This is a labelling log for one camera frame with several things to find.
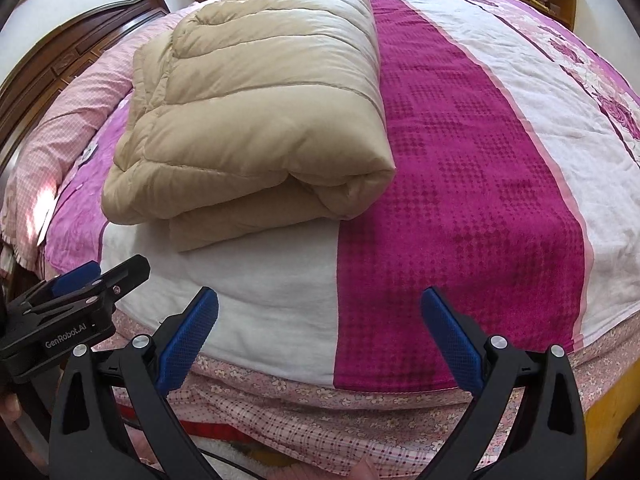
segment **pink flower pattern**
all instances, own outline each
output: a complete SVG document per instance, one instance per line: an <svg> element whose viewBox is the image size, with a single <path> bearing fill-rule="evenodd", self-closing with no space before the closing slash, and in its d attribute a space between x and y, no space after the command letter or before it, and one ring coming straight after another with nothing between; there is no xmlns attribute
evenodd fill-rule
<svg viewBox="0 0 640 480"><path fill-rule="evenodd" d="M554 49L556 49L558 52L560 52L561 54L564 54L565 56L567 56L569 59L571 59L571 61L573 61L574 63L584 63L579 57L578 55L573 51L573 49L569 48L568 46L566 46L565 44L560 44L555 40L549 40L549 43L553 46Z"/></svg>
<svg viewBox="0 0 640 480"><path fill-rule="evenodd" d="M598 94L598 101L611 119L626 128L634 139L640 140L640 128L638 127L638 123L634 120L631 111L629 111L625 105L615 99L607 98L601 94Z"/></svg>
<svg viewBox="0 0 640 480"><path fill-rule="evenodd" d="M149 332L120 311L114 322L118 333L97 349L118 348L133 335ZM570 361L583 408L603 396L639 357L640 314L574 352ZM292 391L297 395L293 402ZM130 406L126 391L116 388L115 394L118 402ZM481 465L500 454L521 395L517 390L511 396ZM171 392L168 400L180 420L229 424L279 452L336 474L348 474L361 457L369 456L384 479L418 474L455 428L469 397L459 390L401 396L345 392L199 355L182 388Z"/></svg>
<svg viewBox="0 0 640 480"><path fill-rule="evenodd" d="M538 26L541 30L544 30L545 32L548 32L549 34L555 36L556 38L558 38L559 40L564 40L564 37L561 34L558 34L557 31L553 30L552 28L549 27L545 27L545 25L539 25Z"/></svg>
<svg viewBox="0 0 640 480"><path fill-rule="evenodd" d="M477 2L479 4L483 4L483 5L488 5L490 7L498 7L498 4L494 3L494 2L490 2L489 0L466 0L466 1L472 1L472 2Z"/></svg>

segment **human hand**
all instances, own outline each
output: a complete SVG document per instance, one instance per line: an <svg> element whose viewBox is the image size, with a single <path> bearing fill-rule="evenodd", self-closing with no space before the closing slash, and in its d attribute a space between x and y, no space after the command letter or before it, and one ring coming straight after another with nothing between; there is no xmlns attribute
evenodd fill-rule
<svg viewBox="0 0 640 480"><path fill-rule="evenodd" d="M9 433L11 433L16 444L20 446L25 456L31 460L33 465L40 471L44 471L47 466L46 460L33 449L33 446L17 425L17 421L21 416L22 408L20 402L18 402L18 397L6 391L0 392L0 418L2 418Z"/></svg>

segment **wooden bed frame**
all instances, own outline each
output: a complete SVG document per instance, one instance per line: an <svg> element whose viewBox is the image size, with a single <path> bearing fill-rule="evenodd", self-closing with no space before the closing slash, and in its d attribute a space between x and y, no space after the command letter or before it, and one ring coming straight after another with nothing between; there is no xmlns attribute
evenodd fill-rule
<svg viewBox="0 0 640 480"><path fill-rule="evenodd" d="M24 56L0 87L0 198L24 139L66 85L121 38L167 13L164 0L99 7L61 25ZM10 298L36 281L16 266L6 284ZM640 361L585 414L589 477L611 455L620 428L638 406Z"/></svg>
<svg viewBox="0 0 640 480"><path fill-rule="evenodd" d="M27 135L63 89L100 55L160 16L164 0L127 0L80 14L42 38L0 86L0 199ZM5 285L9 298L37 280L17 266Z"/></svg>

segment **beige comforter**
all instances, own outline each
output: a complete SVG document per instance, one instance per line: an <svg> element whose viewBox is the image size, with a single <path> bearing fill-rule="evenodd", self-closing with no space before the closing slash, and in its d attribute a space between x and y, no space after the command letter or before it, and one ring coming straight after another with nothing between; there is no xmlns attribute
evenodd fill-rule
<svg viewBox="0 0 640 480"><path fill-rule="evenodd" d="M359 215L394 175L379 66L368 0L206 5L134 57L104 214L178 250Z"/></svg>

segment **carved wooden headboard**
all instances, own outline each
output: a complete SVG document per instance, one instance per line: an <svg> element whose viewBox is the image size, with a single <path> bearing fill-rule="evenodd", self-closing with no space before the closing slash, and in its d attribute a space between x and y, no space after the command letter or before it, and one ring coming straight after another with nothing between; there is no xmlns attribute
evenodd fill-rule
<svg viewBox="0 0 640 480"><path fill-rule="evenodd" d="M69 82L101 53L169 12L164 0L128 0L77 16L42 38L0 87L0 200L21 143Z"/></svg>

